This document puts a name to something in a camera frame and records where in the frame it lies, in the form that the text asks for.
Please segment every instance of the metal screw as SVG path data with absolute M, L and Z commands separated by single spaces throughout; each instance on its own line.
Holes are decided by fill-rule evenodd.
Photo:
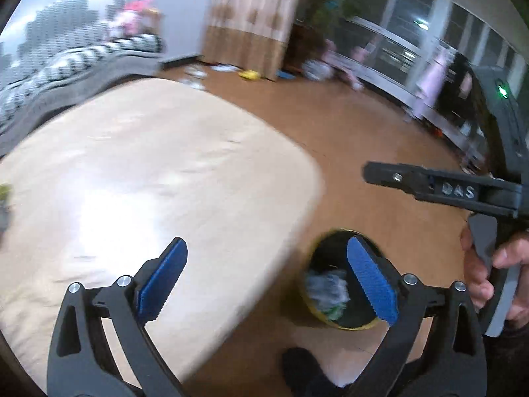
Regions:
M 460 293 L 464 293 L 467 289 L 467 286 L 462 283 L 461 281 L 455 281 L 454 282 L 454 288 L 459 291 Z
M 419 280 L 417 279 L 417 276 L 412 275 L 411 273 L 406 273 L 404 275 L 404 282 L 406 282 L 408 285 L 415 285 Z
M 117 280 L 117 285 L 119 285 L 119 286 L 127 286 L 127 285 L 129 285 L 129 283 L 131 281 L 132 281 L 132 278 L 130 276 L 128 276 L 128 275 L 121 276 Z
M 77 291 L 80 290 L 80 288 L 81 288 L 81 284 L 78 282 L 74 282 L 68 287 L 68 291 L 70 291 L 70 293 L 72 294 L 75 294 Z

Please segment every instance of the curtain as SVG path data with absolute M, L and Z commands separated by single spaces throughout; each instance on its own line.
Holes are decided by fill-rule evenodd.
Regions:
M 275 80 L 298 0 L 212 0 L 202 60 Z

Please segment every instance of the black sock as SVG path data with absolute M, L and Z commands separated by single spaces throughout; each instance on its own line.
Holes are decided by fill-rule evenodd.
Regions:
M 345 390 L 325 376 L 306 349 L 290 348 L 281 357 L 283 378 L 294 397 L 339 397 Z

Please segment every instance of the wooden floor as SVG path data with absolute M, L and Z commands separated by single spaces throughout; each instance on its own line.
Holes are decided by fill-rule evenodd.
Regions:
M 440 140 L 404 122 L 401 109 L 373 92 L 355 92 L 339 82 L 248 82 L 233 73 L 207 72 L 209 92 L 265 120 L 311 154 L 326 187 L 281 276 L 185 386 L 195 397 L 288 397 L 279 357 L 291 346 L 311 350 L 337 385 L 353 382 L 387 328 L 384 323 L 365 331 L 314 327 L 292 309 L 293 282 L 311 241 L 332 228 L 355 229 L 375 240 L 401 273 L 413 272 L 429 285 L 450 285 L 462 278 L 459 231 L 466 212 L 367 185 L 361 167 L 371 160 L 456 170 L 457 160 Z M 176 68 L 161 76 L 182 74 Z M 414 357 L 424 346 L 429 323 L 423 325 Z

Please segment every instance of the sofa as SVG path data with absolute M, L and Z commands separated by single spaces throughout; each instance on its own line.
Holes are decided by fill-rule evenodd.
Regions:
M 160 68 L 157 34 L 108 39 L 109 23 L 124 0 L 107 6 L 107 19 L 88 0 L 61 0 L 25 26 L 17 59 L 0 55 L 0 157 L 49 115 L 81 103 L 128 76 Z

